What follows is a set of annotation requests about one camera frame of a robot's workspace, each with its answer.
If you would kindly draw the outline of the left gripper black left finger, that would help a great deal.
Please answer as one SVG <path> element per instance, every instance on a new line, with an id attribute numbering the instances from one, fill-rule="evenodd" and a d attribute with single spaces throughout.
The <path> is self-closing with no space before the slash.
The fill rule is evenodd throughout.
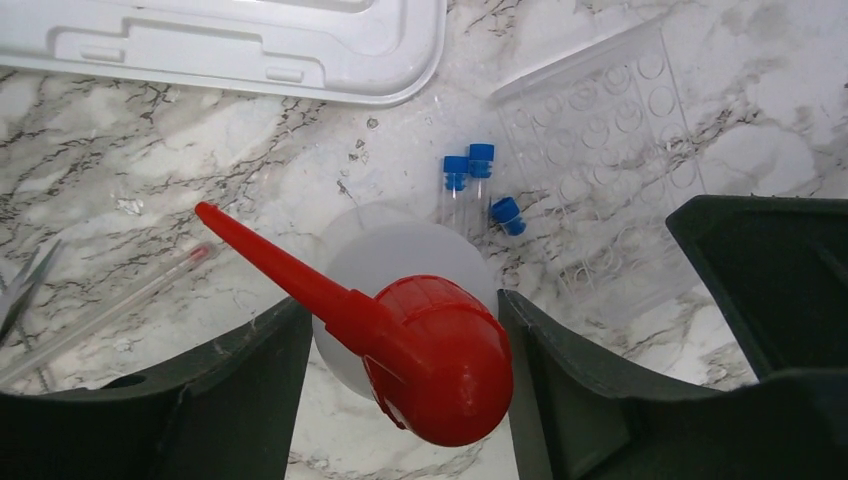
<path id="1" fill-rule="evenodd" d="M 98 389 L 1 397 L 5 479 L 281 479 L 312 342 L 287 299 Z"/>

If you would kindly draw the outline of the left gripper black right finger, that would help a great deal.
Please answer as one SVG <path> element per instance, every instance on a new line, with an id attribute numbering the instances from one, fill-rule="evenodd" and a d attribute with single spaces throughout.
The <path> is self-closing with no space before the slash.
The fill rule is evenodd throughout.
<path id="1" fill-rule="evenodd" d="M 512 290 L 509 423 L 523 479 L 843 479 L 847 373 L 792 370 L 721 391 L 631 362 Z"/>

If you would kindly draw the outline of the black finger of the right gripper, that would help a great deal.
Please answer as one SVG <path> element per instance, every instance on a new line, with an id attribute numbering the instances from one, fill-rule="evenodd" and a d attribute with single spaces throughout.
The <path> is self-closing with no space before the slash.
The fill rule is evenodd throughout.
<path id="1" fill-rule="evenodd" d="M 665 224 L 755 375 L 847 367 L 847 202 L 699 195 Z"/>

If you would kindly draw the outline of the glass pipette red tip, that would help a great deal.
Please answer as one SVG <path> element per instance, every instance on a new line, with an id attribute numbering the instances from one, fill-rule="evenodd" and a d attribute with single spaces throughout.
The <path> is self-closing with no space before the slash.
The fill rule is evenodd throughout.
<path id="1" fill-rule="evenodd" d="M 20 378 L 44 367 L 109 324 L 130 315 L 137 307 L 212 258 L 216 251 L 217 247 L 211 242 L 202 242 L 169 260 L 151 275 L 136 281 L 117 297 L 99 306 L 93 313 L 63 328 L 55 336 L 5 367 L 1 371 L 1 387 L 13 385 Z"/>

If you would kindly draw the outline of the white squeeze bottle red nozzle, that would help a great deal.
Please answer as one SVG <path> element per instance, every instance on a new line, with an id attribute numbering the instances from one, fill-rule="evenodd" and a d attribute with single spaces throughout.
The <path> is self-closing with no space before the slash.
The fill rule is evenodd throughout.
<path id="1" fill-rule="evenodd" d="M 383 205 L 358 207 L 324 231 L 329 261 L 316 270 L 210 203 L 195 212 L 312 314 L 328 368 L 397 427 L 459 447 L 501 423 L 513 395 L 511 348 L 493 276 L 459 233 Z"/>

